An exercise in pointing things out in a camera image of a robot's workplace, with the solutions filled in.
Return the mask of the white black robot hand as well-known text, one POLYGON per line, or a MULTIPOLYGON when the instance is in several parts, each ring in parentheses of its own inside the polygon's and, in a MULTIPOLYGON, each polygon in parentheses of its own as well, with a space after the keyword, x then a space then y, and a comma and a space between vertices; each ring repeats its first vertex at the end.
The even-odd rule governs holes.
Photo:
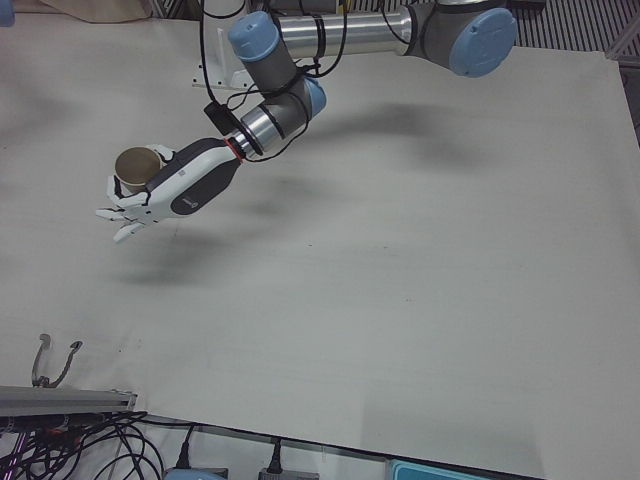
POLYGON ((211 137, 177 151, 163 145, 152 150, 160 155, 161 168, 139 192, 127 194, 115 175, 107 180, 112 205, 97 209, 96 216, 122 224, 114 235, 117 243, 165 219, 196 213, 230 185, 243 160, 235 143, 211 137))

